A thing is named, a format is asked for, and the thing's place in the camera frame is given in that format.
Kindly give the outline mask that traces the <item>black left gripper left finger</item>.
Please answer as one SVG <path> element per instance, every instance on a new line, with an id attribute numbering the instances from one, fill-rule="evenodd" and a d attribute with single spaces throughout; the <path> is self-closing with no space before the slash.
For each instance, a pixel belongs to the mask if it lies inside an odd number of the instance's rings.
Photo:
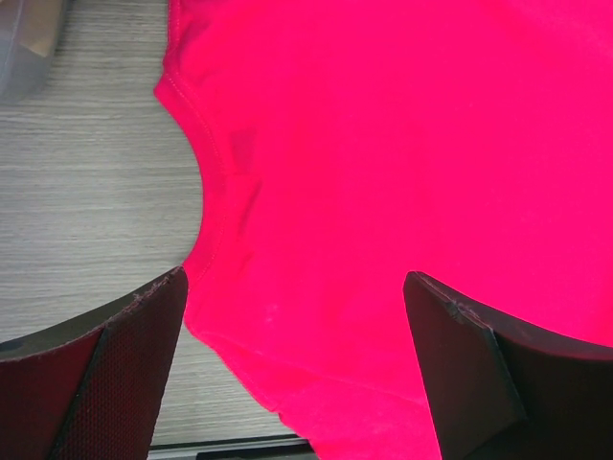
<path id="1" fill-rule="evenodd" d="M 186 307 L 176 267 L 1 344 L 4 459 L 145 459 Z"/>

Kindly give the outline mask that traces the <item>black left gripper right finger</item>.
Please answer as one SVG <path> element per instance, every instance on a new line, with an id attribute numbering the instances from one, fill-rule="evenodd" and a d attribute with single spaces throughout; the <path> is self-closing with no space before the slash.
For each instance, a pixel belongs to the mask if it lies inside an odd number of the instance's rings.
<path id="1" fill-rule="evenodd" d="M 540 328 L 420 273 L 408 321 L 444 459 L 609 459 L 612 350 Z"/>

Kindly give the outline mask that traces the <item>red pink t shirt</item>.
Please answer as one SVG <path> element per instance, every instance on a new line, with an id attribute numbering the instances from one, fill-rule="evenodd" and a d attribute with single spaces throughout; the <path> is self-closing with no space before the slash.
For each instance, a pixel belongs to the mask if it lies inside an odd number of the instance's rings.
<path id="1" fill-rule="evenodd" d="M 437 459 L 402 285 L 612 341 L 608 1 L 172 1 L 185 322 L 322 459 Z"/>

